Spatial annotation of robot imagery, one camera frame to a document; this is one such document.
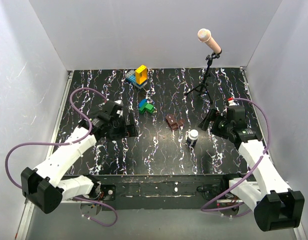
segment black marble tabletop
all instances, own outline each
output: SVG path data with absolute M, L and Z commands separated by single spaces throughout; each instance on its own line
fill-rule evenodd
M 86 151 L 68 170 L 69 175 L 177 175 L 246 173 L 247 164 L 234 145 L 205 132 L 197 126 L 210 106 L 206 95 L 196 92 L 184 97 L 203 78 L 203 68 L 149 69 L 145 89 L 137 89 L 125 81 L 127 70 L 76 70 L 69 94 L 81 87 L 97 89 L 110 100 L 123 101 L 126 112 L 133 112 L 139 137 L 118 141 L 101 139 Z M 248 88 L 239 68 L 211 68 L 208 89 L 216 108 L 224 108 L 230 97 L 248 98 Z M 138 104 L 148 99 L 156 111 L 140 114 Z M 74 98 L 76 106 L 88 114 L 103 102 L 94 93 L 83 91 Z M 248 125 L 258 126 L 249 103 L 244 103 Z M 165 117 L 174 114 L 185 119 L 184 127 L 172 131 Z M 67 100 L 60 123 L 57 142 L 64 142 L 77 126 L 80 117 Z M 195 147 L 186 145 L 190 130 L 198 130 Z

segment microphone foam head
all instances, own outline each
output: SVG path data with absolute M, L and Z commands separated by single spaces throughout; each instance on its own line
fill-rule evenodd
M 211 37 L 211 31 L 205 28 L 202 28 L 201 30 L 198 31 L 197 33 L 198 39 L 202 42 L 205 43 L 208 41 Z

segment white bottle cap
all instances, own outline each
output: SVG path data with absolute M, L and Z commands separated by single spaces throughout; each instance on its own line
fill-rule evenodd
M 199 136 L 199 132 L 197 131 L 197 130 L 191 130 L 190 132 L 189 132 L 189 136 L 191 137 L 191 138 L 193 138 L 193 139 L 195 139 L 195 138 L 197 138 L 198 136 Z

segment small bottle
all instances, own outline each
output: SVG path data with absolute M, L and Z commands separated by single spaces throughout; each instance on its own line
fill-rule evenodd
M 199 132 L 194 129 L 189 131 L 186 142 L 189 146 L 195 146 L 198 138 L 199 138 Z

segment floor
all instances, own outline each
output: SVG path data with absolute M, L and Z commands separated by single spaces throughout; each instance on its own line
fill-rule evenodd
M 79 203 L 61 203 L 50 214 L 34 209 L 27 240 L 295 240 L 293 229 L 263 232 L 252 213 L 229 220 L 218 213 L 198 209 L 119 210 L 118 221 L 103 227 L 80 213 Z M 114 220 L 111 211 L 101 211 L 96 219 Z
M 125 81 L 126 70 L 76 70 L 68 95 L 75 89 L 90 87 L 101 91 L 110 100 L 123 100 L 126 111 L 133 112 L 139 137 L 106 141 L 101 139 L 68 170 L 68 175 L 197 175 L 246 173 L 247 165 L 228 141 L 197 128 L 210 106 L 206 95 L 184 93 L 195 87 L 203 77 L 203 68 L 149 69 L 149 83 L 139 90 Z M 239 68 L 211 68 L 209 93 L 214 106 L 224 108 L 230 97 L 248 98 L 248 88 Z M 140 114 L 138 103 L 148 99 L 156 108 L 153 114 Z M 95 109 L 103 100 L 93 93 L 82 92 L 74 98 L 84 113 Z M 249 104 L 248 124 L 258 126 L 256 115 Z M 165 120 L 174 114 L 185 119 L 182 129 L 172 131 Z M 67 100 L 62 115 L 57 142 L 64 142 L 76 127 L 79 116 Z M 197 129 L 196 146 L 188 147 L 190 130 Z

